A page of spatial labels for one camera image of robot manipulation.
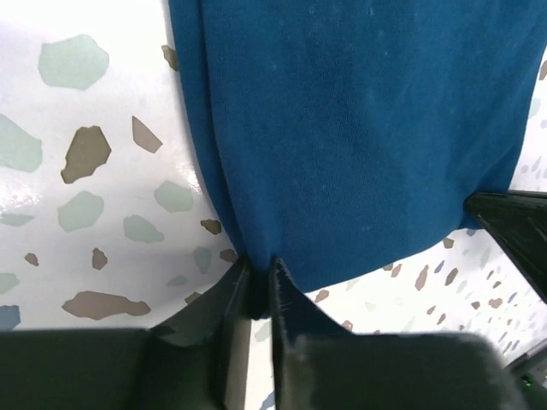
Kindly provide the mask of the navy blue t-shirt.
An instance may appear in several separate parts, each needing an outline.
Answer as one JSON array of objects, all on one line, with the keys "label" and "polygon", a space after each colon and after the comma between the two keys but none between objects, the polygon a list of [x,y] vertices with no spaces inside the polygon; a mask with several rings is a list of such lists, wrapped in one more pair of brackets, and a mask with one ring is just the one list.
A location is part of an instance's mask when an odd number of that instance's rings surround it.
[{"label": "navy blue t-shirt", "polygon": [[476,227],[515,185],[543,1],[172,1],[206,190],[268,309],[280,258],[310,292]]}]

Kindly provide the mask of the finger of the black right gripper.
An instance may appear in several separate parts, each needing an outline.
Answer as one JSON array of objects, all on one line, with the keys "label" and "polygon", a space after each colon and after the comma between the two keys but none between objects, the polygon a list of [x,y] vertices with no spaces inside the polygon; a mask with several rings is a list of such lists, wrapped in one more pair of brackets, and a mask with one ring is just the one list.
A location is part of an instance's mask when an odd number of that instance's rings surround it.
[{"label": "finger of the black right gripper", "polygon": [[547,198],[544,192],[475,193],[465,209],[488,231],[522,276],[546,300]]}]

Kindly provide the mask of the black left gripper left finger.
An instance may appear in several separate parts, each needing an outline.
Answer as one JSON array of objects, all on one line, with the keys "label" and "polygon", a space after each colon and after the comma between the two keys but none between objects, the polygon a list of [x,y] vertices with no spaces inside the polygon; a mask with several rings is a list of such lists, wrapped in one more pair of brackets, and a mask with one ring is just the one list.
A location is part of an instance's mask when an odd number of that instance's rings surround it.
[{"label": "black left gripper left finger", "polygon": [[150,330],[150,409],[243,409],[252,268],[239,258],[221,280]]}]

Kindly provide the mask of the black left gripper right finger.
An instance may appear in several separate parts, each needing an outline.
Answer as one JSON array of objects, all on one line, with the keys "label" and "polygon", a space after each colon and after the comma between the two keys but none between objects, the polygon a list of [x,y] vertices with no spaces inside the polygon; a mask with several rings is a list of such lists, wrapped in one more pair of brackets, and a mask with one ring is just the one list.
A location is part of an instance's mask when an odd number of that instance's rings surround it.
[{"label": "black left gripper right finger", "polygon": [[330,378],[321,375],[325,358],[317,342],[336,345],[353,333],[333,320],[298,289],[286,264],[272,259],[268,273],[272,320],[272,363],[277,409],[327,409]]}]

